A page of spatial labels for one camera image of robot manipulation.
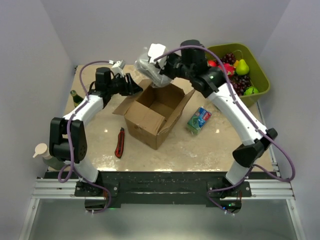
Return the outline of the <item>green pear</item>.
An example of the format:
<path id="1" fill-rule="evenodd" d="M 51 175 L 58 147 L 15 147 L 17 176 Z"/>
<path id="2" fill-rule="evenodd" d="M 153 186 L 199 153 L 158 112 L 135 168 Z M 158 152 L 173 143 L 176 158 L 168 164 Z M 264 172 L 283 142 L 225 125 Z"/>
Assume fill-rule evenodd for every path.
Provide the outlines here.
<path id="1" fill-rule="evenodd" d="M 236 74 L 239 76 L 247 75 L 250 72 L 250 68 L 244 59 L 239 60 L 236 66 Z"/>

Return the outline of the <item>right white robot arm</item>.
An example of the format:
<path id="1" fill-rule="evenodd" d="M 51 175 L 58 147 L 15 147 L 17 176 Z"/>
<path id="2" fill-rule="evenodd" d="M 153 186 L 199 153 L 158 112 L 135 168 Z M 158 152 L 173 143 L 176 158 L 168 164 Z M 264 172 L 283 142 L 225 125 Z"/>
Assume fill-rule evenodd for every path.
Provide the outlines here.
<path id="1" fill-rule="evenodd" d="M 182 42 L 174 50 L 167 50 L 162 44 L 152 44 L 147 55 L 148 62 L 155 68 L 152 80 L 156 86 L 163 87 L 175 78 L 188 80 L 222 112 L 240 137 L 241 145 L 233 151 L 234 161 L 220 187 L 227 196 L 233 197 L 278 133 L 263 125 L 249 111 L 234 90 L 223 63 L 220 61 L 218 66 L 208 63 L 210 53 L 198 40 L 192 39 Z"/>

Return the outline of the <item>dark grape bunch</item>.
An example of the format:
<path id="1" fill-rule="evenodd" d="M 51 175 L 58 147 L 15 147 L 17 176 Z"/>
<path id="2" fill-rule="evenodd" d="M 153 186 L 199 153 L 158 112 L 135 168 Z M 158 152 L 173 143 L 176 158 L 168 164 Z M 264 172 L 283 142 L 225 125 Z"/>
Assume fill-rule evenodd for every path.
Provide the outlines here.
<path id="1" fill-rule="evenodd" d="M 241 97 L 244 95 L 246 89 L 252 86 L 251 78 L 248 74 L 246 75 L 233 75 L 230 78 L 230 82 L 235 90 L 236 94 Z"/>
<path id="2" fill-rule="evenodd" d="M 232 52 L 226 53 L 221 59 L 224 64 L 234 65 L 236 62 L 236 57 Z"/>

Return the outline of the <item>lower dark grape bunch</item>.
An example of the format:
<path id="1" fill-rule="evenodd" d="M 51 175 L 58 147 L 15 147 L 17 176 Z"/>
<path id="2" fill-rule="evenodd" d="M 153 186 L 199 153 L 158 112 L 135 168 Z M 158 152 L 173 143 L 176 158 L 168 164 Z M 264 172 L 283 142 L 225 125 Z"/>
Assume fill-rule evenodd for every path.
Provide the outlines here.
<path id="1" fill-rule="evenodd" d="M 251 78 L 248 74 L 246 75 L 233 75 L 230 78 L 230 82 L 235 90 L 236 94 L 241 97 L 244 95 L 246 89 L 252 86 Z"/>

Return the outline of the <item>purple white wavy packet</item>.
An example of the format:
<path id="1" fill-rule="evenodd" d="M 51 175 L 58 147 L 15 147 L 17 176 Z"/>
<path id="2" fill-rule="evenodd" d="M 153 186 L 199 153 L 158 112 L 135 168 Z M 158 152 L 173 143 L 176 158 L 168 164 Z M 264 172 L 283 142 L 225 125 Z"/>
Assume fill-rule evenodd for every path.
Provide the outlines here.
<path id="1" fill-rule="evenodd" d="M 147 53 L 141 54 L 134 63 L 136 70 L 151 80 L 154 88 L 164 88 L 172 83 L 172 79 L 160 74 L 160 70 L 154 64 L 149 63 Z"/>

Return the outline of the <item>near green glass bottle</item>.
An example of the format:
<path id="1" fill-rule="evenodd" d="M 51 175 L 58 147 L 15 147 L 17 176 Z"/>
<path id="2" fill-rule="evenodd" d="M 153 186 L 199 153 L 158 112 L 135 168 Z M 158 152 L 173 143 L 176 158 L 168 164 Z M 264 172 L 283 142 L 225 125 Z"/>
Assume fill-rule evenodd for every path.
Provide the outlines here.
<path id="1" fill-rule="evenodd" d="M 79 104 L 84 100 L 75 90 L 70 91 L 70 95 L 72 97 L 73 105 L 76 108 Z"/>

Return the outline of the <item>brown cardboard express box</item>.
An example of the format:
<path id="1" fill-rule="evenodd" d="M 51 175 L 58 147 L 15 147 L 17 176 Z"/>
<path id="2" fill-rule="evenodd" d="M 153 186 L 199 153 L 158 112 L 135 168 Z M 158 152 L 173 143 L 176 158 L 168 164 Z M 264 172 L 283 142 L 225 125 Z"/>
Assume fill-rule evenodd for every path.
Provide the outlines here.
<path id="1" fill-rule="evenodd" d="M 126 97 L 113 114 L 124 116 L 132 137 L 157 150 L 180 119 L 195 90 L 185 93 L 172 83 L 152 87 L 149 79 L 141 80 L 138 85 L 142 92 Z"/>

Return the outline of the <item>red black utility knife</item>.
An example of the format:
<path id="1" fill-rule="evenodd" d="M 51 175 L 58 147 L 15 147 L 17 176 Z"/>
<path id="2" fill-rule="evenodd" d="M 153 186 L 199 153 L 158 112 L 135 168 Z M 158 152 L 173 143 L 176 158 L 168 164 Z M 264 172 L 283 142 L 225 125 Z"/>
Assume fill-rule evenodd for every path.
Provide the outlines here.
<path id="1" fill-rule="evenodd" d="M 125 129 L 122 127 L 117 136 L 117 145 L 114 151 L 115 156 L 120 159 L 124 152 Z"/>

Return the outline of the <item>red apple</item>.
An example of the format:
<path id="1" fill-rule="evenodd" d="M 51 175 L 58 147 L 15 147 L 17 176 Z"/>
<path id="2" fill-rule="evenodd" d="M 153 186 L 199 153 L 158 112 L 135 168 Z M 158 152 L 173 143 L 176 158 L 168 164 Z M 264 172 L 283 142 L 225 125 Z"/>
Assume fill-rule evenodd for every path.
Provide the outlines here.
<path id="1" fill-rule="evenodd" d="M 208 60 L 207 62 L 208 62 L 208 65 L 211 66 L 211 67 L 217 67 L 218 66 L 217 62 L 214 61 L 214 60 Z"/>

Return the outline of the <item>green blue tissue pack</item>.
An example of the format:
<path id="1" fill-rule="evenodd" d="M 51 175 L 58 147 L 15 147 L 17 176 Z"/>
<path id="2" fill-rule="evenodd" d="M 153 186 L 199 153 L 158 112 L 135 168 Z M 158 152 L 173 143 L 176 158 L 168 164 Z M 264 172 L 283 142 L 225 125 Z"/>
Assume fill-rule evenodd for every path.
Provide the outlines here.
<path id="1" fill-rule="evenodd" d="M 187 128 L 192 135 L 197 135 L 211 118 L 212 113 L 199 107 L 187 122 Z"/>

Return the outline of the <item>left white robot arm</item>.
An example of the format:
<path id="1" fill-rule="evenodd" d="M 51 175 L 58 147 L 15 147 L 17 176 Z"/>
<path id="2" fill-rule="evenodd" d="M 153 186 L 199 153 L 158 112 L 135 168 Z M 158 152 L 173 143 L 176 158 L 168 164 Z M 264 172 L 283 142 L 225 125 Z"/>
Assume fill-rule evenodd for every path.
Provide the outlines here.
<path id="1" fill-rule="evenodd" d="M 72 173 L 87 180 L 86 191 L 99 196 L 104 184 L 97 180 L 99 171 L 86 157 L 88 144 L 85 127 L 92 118 L 103 110 L 112 96 L 134 96 L 141 93 L 140 87 L 129 73 L 115 73 L 108 67 L 99 67 L 95 80 L 90 84 L 86 97 L 70 113 L 63 117 L 54 117 L 50 122 L 49 153 L 69 167 L 66 177 L 58 173 L 60 183 L 67 182 Z"/>

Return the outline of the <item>green round fruit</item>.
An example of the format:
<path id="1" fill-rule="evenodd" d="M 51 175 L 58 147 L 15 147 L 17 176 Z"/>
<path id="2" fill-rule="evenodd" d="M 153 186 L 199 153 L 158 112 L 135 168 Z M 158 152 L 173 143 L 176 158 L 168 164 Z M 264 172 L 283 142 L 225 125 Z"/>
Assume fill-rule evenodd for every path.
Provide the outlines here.
<path id="1" fill-rule="evenodd" d="M 258 94 L 258 93 L 259 93 L 259 90 L 256 87 L 250 86 L 243 92 L 243 95 L 249 96 L 249 95 Z"/>

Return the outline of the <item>pink dragon fruit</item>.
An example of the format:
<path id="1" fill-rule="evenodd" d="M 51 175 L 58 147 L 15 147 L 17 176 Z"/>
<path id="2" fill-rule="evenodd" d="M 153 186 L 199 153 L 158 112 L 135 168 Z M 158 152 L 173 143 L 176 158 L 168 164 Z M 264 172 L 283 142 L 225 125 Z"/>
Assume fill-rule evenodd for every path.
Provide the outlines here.
<path id="1" fill-rule="evenodd" d="M 224 66 L 224 68 L 227 72 L 227 75 L 229 77 L 232 77 L 235 74 L 236 68 L 233 65 L 231 65 L 229 63 L 224 63 L 223 66 Z"/>

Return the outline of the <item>green plastic fruit bin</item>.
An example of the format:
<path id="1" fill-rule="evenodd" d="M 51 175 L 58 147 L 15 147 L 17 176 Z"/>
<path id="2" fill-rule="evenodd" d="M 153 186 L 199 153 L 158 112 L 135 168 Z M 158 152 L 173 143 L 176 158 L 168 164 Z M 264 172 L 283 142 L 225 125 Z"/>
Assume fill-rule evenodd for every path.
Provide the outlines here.
<path id="1" fill-rule="evenodd" d="M 270 89 L 270 82 L 267 79 L 265 73 L 260 68 L 257 60 L 255 59 L 254 55 L 251 53 L 248 47 L 240 43 L 228 43 L 228 44 L 221 44 L 221 45 L 214 45 L 208 48 L 211 52 L 217 55 L 217 58 L 213 57 L 209 53 L 206 55 L 208 60 L 213 60 L 217 62 L 217 67 L 220 68 L 221 66 L 218 63 L 218 60 L 221 61 L 221 58 L 227 53 L 233 53 L 236 62 L 234 63 L 234 67 L 236 68 L 239 60 L 244 59 L 247 65 L 249 66 L 249 75 L 251 84 L 253 87 L 257 88 L 259 93 L 252 94 L 252 95 L 242 95 L 240 99 L 243 103 L 250 107 L 255 104 L 258 99 L 266 94 Z"/>

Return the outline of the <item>beige pump dispenser bottle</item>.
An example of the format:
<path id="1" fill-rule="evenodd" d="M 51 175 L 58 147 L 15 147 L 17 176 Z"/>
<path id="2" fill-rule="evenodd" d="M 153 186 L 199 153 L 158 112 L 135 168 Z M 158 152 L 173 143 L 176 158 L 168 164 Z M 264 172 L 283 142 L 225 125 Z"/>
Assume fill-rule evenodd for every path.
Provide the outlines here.
<path id="1" fill-rule="evenodd" d="M 49 148 L 45 143 L 39 143 L 34 148 L 33 158 L 40 156 L 42 161 L 54 170 L 61 170 L 65 164 L 63 161 L 58 160 L 56 157 L 50 154 Z"/>

